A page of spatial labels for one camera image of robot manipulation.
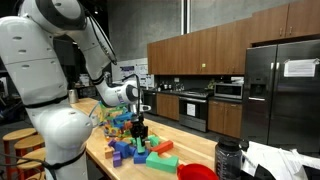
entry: refrigerator door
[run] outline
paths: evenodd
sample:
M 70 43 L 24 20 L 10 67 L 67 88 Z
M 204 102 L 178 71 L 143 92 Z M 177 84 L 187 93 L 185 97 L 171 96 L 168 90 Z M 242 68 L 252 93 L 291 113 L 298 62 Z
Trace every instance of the refrigerator door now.
M 241 138 L 267 144 L 277 45 L 247 50 Z
M 269 145 L 320 151 L 320 65 L 314 77 L 284 77 L 285 62 L 320 59 L 320 41 L 278 46 Z

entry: oven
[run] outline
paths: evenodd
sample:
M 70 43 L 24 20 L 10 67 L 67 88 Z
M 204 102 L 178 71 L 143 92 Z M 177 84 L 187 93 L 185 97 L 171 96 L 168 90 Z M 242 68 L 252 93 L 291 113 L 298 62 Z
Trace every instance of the oven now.
M 207 131 L 208 100 L 179 97 L 179 123 L 202 132 Z

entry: stainless steel refrigerator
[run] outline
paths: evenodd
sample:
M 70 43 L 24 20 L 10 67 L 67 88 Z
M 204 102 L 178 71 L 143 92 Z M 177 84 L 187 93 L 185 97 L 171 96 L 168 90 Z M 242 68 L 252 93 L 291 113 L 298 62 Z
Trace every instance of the stainless steel refrigerator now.
M 283 149 L 297 148 L 301 153 L 320 152 L 317 58 L 320 59 L 319 40 L 247 50 L 241 138 Z M 292 71 L 285 71 L 286 64 L 297 60 L 314 60 L 314 76 L 285 76 L 285 72 Z

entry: stove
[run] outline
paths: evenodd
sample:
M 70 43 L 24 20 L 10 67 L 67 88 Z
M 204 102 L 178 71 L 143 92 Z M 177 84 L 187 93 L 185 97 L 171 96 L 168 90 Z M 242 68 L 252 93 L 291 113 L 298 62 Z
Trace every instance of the stove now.
M 192 89 L 181 91 L 179 94 L 180 96 L 207 99 L 208 97 L 214 95 L 214 90 L 203 89 L 203 88 L 192 88 Z

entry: wooden stool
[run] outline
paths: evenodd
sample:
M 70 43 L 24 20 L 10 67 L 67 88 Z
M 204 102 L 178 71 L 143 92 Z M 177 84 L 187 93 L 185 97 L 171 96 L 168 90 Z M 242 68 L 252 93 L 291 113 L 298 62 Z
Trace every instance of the wooden stool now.
M 45 156 L 46 156 L 46 149 L 40 148 L 40 149 L 37 149 L 35 151 L 32 151 L 32 152 L 26 154 L 23 157 L 24 158 L 31 158 L 31 159 L 39 159 L 41 161 L 44 161 Z M 20 159 L 20 160 L 18 160 L 17 163 L 22 163 L 22 162 L 25 162 L 25 160 Z M 38 168 L 40 166 L 41 166 L 41 163 L 35 162 L 35 161 L 31 161 L 31 162 L 28 162 L 25 164 L 18 165 L 17 168 L 18 168 L 18 173 L 19 173 L 19 179 L 25 180 L 27 178 L 28 175 L 26 175 L 24 173 L 24 171 L 28 171 L 33 168 Z
M 34 128 L 26 128 L 17 131 L 13 131 L 5 136 L 3 136 L 3 145 L 4 145 L 4 153 L 10 154 L 10 141 L 21 140 L 28 136 L 36 134 L 37 131 Z M 11 160 L 8 157 L 5 157 L 5 163 L 11 164 Z M 12 168 L 10 166 L 6 167 L 7 180 L 11 180 L 12 173 L 16 172 L 17 168 Z
M 41 172 L 29 177 L 27 180 L 45 180 L 45 172 Z
M 14 149 L 16 151 L 16 155 L 22 157 L 27 154 L 27 150 L 29 148 L 31 148 L 32 150 L 39 149 L 41 148 L 41 145 L 43 143 L 44 143 L 44 140 L 40 134 L 32 135 L 18 141 L 14 145 Z

